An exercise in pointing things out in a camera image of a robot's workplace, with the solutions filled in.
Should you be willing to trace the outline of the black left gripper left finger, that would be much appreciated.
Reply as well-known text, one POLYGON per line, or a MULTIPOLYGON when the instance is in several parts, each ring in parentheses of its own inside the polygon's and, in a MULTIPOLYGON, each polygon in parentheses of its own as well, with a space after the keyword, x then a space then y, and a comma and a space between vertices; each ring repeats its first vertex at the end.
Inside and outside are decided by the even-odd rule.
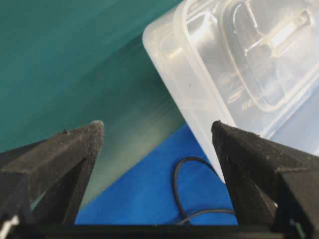
POLYGON ((95 120, 0 155, 0 221, 73 224, 104 143, 95 120))

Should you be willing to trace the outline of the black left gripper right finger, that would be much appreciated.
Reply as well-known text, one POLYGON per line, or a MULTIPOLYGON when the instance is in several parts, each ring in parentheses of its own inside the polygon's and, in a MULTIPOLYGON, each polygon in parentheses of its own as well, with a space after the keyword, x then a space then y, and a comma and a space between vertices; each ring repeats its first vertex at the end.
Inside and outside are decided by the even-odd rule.
POLYGON ((241 226, 319 233, 319 158, 220 121, 212 144, 241 226))

